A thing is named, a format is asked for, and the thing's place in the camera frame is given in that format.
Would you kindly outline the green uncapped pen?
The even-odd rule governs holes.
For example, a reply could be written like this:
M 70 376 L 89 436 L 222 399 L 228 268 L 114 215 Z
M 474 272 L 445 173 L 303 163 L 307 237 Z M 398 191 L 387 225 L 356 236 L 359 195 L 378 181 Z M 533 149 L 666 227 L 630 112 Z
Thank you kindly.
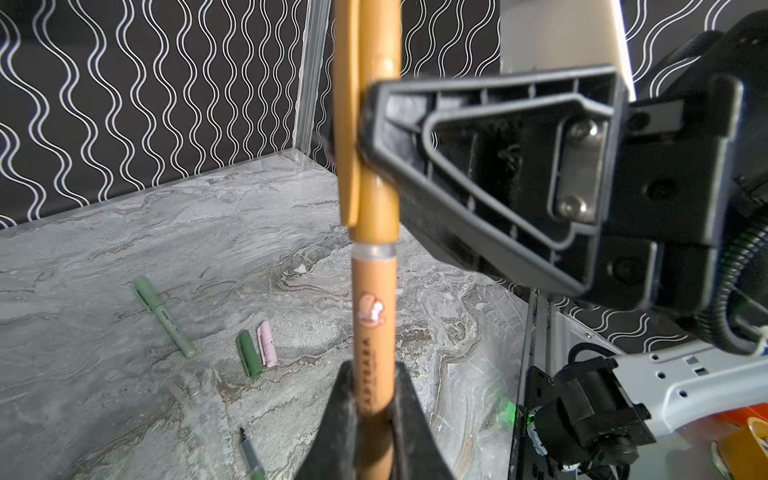
M 250 480 L 265 480 L 266 473 L 244 428 L 239 428 L 239 448 Z

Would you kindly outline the pink pen cap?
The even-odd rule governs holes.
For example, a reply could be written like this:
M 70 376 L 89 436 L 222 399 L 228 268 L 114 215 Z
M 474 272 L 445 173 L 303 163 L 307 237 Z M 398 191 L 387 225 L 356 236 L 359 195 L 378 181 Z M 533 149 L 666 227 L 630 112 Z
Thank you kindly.
M 273 331 L 269 321 L 263 321 L 257 328 L 259 343 L 259 352 L 262 365 L 265 369 L 272 369 L 278 366 L 278 355 L 276 352 Z

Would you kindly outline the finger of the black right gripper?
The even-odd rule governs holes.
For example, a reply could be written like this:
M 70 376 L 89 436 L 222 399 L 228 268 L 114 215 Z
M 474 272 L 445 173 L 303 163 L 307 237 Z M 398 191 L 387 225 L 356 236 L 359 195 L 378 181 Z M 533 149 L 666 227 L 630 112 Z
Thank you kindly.
M 592 290 L 624 81 L 611 65 L 373 85 L 365 161 L 446 260 L 567 296 Z

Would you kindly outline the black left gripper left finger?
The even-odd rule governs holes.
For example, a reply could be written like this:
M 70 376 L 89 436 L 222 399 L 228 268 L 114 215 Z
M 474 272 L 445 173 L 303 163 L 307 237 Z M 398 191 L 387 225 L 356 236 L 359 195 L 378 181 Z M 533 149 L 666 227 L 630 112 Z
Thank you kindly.
M 313 443 L 295 480 L 355 479 L 358 411 L 353 362 L 341 364 Z

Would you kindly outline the aluminium right corner post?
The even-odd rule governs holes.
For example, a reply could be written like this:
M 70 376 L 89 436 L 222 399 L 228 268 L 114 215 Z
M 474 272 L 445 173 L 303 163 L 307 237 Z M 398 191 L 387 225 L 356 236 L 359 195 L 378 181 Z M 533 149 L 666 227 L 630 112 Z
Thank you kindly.
M 330 13 L 330 0 L 307 2 L 293 142 L 294 148 L 306 156 L 311 155 L 314 112 Z

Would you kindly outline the orange pen cap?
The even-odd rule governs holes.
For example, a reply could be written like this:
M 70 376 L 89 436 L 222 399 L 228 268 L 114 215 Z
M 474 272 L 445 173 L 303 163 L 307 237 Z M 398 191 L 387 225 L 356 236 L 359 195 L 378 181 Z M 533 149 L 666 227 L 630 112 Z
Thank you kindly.
M 333 13 L 333 147 L 341 221 L 357 243 L 393 243 L 399 234 L 398 194 L 364 162 L 363 135 L 373 85 L 400 77 L 400 3 L 340 0 L 333 3 Z

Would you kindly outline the green pen cap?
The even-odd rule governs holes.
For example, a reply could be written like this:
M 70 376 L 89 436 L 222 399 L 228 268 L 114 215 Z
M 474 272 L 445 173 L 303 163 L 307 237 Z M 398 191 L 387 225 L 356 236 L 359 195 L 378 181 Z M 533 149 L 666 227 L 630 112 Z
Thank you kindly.
M 241 330 L 235 340 L 239 358 L 247 378 L 256 380 L 263 372 L 259 350 L 248 330 Z

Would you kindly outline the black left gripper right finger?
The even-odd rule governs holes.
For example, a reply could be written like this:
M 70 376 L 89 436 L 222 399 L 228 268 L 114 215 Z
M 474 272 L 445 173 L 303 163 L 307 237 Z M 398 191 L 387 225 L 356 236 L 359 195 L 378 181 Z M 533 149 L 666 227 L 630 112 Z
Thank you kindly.
M 394 460 L 392 479 L 452 479 L 403 362 L 395 363 L 391 401 Z

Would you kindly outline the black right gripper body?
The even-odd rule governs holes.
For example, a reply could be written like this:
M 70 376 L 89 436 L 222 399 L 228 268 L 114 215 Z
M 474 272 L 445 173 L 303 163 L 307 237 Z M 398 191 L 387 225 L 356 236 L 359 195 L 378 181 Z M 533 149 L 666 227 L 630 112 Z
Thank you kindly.
M 767 349 L 767 15 L 704 29 L 636 76 L 585 300 Z

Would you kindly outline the light green pen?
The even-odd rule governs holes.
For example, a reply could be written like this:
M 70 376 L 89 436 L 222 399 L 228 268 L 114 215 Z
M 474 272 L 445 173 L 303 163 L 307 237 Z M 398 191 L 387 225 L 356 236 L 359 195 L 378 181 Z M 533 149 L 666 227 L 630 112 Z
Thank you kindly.
M 197 353 L 196 348 L 181 331 L 151 282 L 144 276 L 138 276 L 133 280 L 132 289 L 143 307 L 160 322 L 183 356 L 193 358 Z

